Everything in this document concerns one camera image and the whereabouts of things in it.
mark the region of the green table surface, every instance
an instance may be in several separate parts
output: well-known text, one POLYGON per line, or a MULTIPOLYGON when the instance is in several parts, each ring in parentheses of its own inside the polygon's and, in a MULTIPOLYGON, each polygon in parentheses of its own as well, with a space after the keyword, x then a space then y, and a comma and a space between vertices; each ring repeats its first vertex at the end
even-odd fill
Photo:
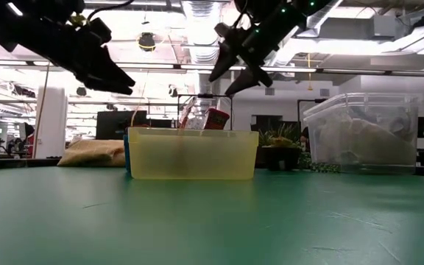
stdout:
POLYGON ((4 169, 0 264, 424 264, 424 177, 4 169))

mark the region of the potted plant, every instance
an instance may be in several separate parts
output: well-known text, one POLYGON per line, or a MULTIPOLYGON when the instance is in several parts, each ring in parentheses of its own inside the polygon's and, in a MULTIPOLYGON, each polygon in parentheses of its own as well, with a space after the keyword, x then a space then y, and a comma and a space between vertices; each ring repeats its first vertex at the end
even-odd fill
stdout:
POLYGON ((271 171, 296 169, 302 152, 297 126, 282 124, 277 130, 260 132, 266 167, 271 171))

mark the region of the translucent plastic bin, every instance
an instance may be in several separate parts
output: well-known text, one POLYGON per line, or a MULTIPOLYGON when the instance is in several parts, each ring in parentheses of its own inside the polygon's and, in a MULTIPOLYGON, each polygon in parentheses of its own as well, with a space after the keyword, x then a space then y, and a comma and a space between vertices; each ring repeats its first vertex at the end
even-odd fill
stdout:
POLYGON ((307 110, 312 162, 351 173, 413 173, 420 100, 407 93, 346 93, 307 110))
POLYGON ((129 146, 135 179, 248 180, 258 133, 133 127, 129 146))

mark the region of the blue object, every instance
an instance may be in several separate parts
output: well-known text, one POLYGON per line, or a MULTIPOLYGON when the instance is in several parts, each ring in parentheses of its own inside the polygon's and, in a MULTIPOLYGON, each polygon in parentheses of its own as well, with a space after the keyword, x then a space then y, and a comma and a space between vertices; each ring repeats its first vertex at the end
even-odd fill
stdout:
POLYGON ((129 136, 124 135, 125 169, 130 173, 129 136))

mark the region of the yellow plastic bin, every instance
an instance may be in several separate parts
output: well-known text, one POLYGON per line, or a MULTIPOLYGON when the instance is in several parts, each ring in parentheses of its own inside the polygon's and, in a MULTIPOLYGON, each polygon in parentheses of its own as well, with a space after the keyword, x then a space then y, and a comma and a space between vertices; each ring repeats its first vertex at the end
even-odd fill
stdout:
POLYGON ((257 132, 129 128, 135 179, 249 180, 257 146, 257 132))

